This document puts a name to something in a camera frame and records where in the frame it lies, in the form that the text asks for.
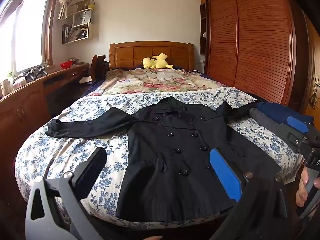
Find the person's right hand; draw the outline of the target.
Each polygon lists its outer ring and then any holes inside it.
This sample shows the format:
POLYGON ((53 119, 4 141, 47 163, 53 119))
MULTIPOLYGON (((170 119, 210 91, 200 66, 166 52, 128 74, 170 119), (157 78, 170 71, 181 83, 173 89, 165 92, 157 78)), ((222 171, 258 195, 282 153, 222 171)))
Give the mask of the person's right hand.
POLYGON ((308 197, 308 192, 306 190, 306 185, 309 182, 309 174, 308 174, 308 169, 307 167, 304 167, 301 173, 301 178, 299 181, 299 187, 296 192, 296 204, 299 207, 303 207, 307 197, 308 197))

